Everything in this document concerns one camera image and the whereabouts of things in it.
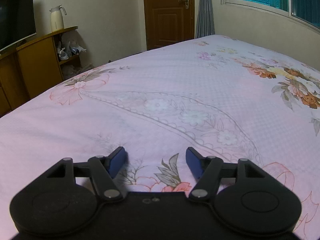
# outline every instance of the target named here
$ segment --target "door handle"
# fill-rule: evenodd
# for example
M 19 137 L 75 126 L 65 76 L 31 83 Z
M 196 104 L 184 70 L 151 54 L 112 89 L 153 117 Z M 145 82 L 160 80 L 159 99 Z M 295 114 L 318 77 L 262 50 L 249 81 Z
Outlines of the door handle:
M 189 0 L 178 0 L 178 2 L 185 2 L 186 3 L 186 9 L 189 9 Z

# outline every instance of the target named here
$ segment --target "wooden shelf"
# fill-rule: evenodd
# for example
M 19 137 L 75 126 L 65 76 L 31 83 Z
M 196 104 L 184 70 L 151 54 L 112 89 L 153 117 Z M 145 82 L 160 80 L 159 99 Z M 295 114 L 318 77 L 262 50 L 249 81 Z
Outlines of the wooden shelf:
M 38 41 L 42 41 L 42 40 L 44 40 L 46 38 L 49 38 L 49 37 L 57 35 L 57 34 L 66 33 L 66 32 L 69 32 L 69 31 L 74 31 L 76 29 L 78 29 L 78 26 L 73 26 L 73 27 L 62 29 L 62 30 L 59 30 L 59 31 L 56 31 L 56 32 L 53 32 L 53 33 L 49 33 L 49 34 L 47 34 L 45 36 L 39 37 L 37 39 L 34 39 L 32 41 L 29 41 L 29 42 L 17 47 L 16 50 L 19 51 L 19 50 L 21 50 L 21 49 L 23 49 L 23 48 L 25 48 L 27 46 L 30 46 L 30 45 L 38 42 Z
M 71 61 L 71 60 L 74 60 L 74 59 L 76 59 L 76 58 L 79 58 L 79 55 L 72 55 L 72 56 L 71 56 L 70 58 L 68 58 L 68 59 L 59 61 L 59 65 L 61 66 L 61 65 L 65 64 L 65 63 L 67 63 L 67 62 L 69 62 L 69 61 Z

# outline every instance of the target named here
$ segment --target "beige wall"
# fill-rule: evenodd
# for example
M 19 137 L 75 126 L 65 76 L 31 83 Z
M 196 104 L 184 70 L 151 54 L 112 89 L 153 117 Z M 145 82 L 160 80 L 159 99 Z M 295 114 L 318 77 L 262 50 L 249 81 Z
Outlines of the beige wall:
M 81 54 L 83 65 L 99 66 L 141 52 L 138 0 L 34 0 L 38 36 L 51 32 L 49 10 L 60 4 L 67 11 L 65 27 L 79 26 L 69 36 L 87 48 Z
M 281 15 L 221 4 L 221 0 L 212 4 L 216 34 L 283 53 L 320 70 L 320 34 Z M 195 21 L 198 8 L 195 0 Z

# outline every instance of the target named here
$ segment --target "television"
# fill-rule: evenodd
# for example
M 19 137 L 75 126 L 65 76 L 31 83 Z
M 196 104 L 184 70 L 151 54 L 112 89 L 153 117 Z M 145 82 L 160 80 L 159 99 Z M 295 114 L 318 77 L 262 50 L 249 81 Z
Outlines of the television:
M 0 51 L 35 34 L 33 0 L 0 0 Z

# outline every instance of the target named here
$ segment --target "pink floral bedsheet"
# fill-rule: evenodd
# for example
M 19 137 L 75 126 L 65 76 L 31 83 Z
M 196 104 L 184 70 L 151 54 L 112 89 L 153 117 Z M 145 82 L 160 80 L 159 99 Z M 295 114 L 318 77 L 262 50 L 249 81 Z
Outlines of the pink floral bedsheet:
M 117 146 L 132 191 L 195 185 L 185 151 L 248 158 L 295 192 L 294 232 L 320 236 L 320 73 L 290 57 L 213 35 L 144 52 L 61 83 L 0 119 L 0 239 L 16 229 L 11 198 L 64 157 Z

